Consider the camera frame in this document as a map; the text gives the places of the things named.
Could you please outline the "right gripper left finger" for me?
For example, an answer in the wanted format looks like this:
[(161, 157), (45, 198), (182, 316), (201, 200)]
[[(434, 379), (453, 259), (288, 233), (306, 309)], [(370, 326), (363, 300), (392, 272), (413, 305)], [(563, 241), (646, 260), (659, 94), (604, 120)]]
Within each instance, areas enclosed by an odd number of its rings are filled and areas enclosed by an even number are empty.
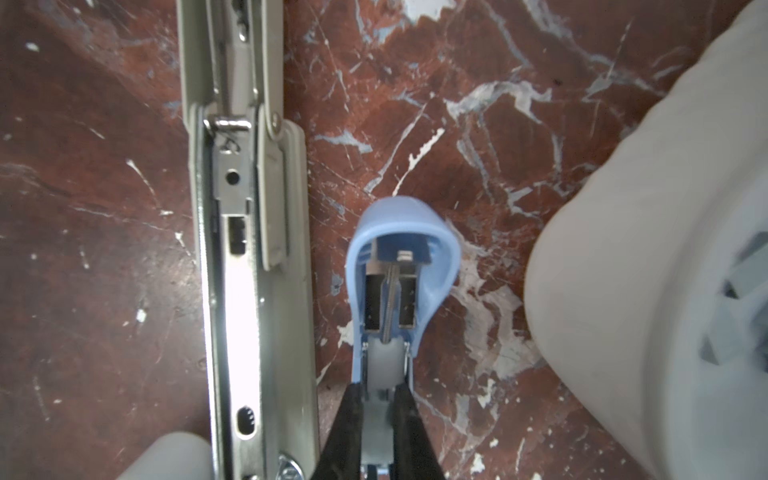
[(312, 480), (358, 480), (364, 419), (363, 386), (347, 386)]

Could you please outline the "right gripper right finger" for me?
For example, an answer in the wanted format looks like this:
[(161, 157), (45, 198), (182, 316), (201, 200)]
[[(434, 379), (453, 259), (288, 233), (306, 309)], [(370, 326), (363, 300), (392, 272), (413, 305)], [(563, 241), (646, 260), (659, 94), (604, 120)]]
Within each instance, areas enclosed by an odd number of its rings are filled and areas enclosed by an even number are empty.
[(392, 479), (444, 480), (438, 458), (407, 383), (398, 385), (392, 404)]

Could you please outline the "small white stapler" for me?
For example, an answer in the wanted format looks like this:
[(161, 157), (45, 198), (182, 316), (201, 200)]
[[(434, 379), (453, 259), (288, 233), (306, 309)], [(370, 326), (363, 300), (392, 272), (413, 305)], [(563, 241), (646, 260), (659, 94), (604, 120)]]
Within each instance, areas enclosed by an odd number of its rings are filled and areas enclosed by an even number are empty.
[(118, 476), (120, 480), (213, 478), (210, 443), (188, 432), (173, 432), (160, 437)]

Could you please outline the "grey white large stapler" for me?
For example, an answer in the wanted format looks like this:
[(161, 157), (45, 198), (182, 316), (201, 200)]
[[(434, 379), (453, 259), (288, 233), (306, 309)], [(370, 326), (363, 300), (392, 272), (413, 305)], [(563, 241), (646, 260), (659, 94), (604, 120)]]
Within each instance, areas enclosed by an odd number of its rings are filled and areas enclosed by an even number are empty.
[(218, 479), (319, 457), (306, 141), (284, 112), (284, 5), (177, 5)]

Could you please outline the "white plastic tray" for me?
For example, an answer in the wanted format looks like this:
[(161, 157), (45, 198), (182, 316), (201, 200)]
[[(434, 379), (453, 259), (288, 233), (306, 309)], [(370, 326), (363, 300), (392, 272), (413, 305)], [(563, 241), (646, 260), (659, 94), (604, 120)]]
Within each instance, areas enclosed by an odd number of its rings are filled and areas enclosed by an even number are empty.
[(767, 233), (767, 5), (749, 3), (550, 220), (533, 339), (659, 479), (767, 475), (767, 370), (700, 357), (737, 253)]

